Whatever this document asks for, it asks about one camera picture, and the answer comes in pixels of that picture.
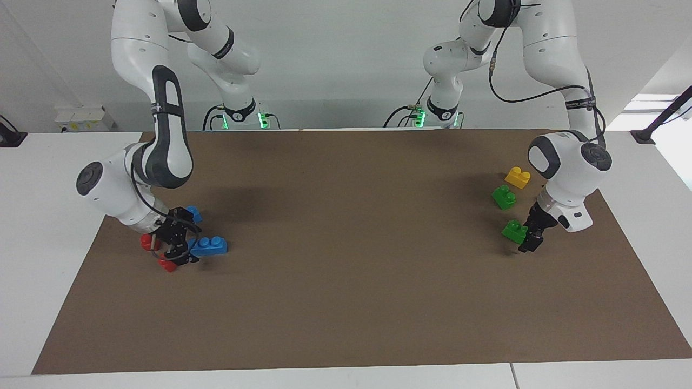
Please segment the white table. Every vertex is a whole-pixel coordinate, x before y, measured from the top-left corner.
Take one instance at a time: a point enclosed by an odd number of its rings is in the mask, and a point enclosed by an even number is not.
[[[692,360],[27,377],[103,218],[76,195],[77,173],[139,136],[31,134],[0,150],[0,388],[692,388]],[[655,147],[627,133],[608,144],[603,196],[690,342],[692,192]]]

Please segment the red toy block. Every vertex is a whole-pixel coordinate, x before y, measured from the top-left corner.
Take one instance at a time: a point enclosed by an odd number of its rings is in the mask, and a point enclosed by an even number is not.
[[[142,248],[145,249],[145,251],[151,251],[152,250],[152,236],[149,234],[144,234],[139,238],[139,243],[142,245]],[[161,241],[156,240],[154,242],[154,250],[157,251],[161,248]]]
[[[166,269],[168,273],[173,273],[173,271],[178,268],[178,265],[167,260],[158,260],[158,264],[160,264],[161,267]]]

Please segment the green toy block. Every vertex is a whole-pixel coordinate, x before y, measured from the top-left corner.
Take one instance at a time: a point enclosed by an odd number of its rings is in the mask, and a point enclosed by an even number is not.
[[[502,234],[509,238],[509,240],[512,242],[522,244],[524,243],[524,239],[526,239],[526,233],[528,230],[529,227],[522,226],[519,221],[512,220],[507,223],[507,227],[504,228]]]
[[[509,191],[509,186],[503,185],[495,189],[493,199],[500,206],[501,210],[508,210],[517,203],[517,196]]]

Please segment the blue toy block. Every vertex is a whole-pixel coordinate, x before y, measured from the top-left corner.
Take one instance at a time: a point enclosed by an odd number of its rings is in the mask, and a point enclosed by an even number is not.
[[[193,244],[194,239],[188,241],[189,244]],[[197,244],[190,250],[190,253],[195,257],[205,257],[209,255],[220,255],[226,254],[228,252],[228,243],[222,237],[215,236],[211,239],[208,237],[203,237],[197,242]]]
[[[199,214],[199,210],[196,206],[189,206],[185,209],[188,210],[189,213],[192,213],[192,221],[195,223],[202,221],[202,215]]]

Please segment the yellow toy block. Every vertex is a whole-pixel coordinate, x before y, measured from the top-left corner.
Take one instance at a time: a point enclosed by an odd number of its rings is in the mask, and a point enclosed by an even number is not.
[[[529,181],[531,181],[531,173],[522,172],[521,168],[514,167],[509,171],[509,174],[504,178],[504,180],[519,189],[524,189],[526,188],[526,185],[528,185]]]

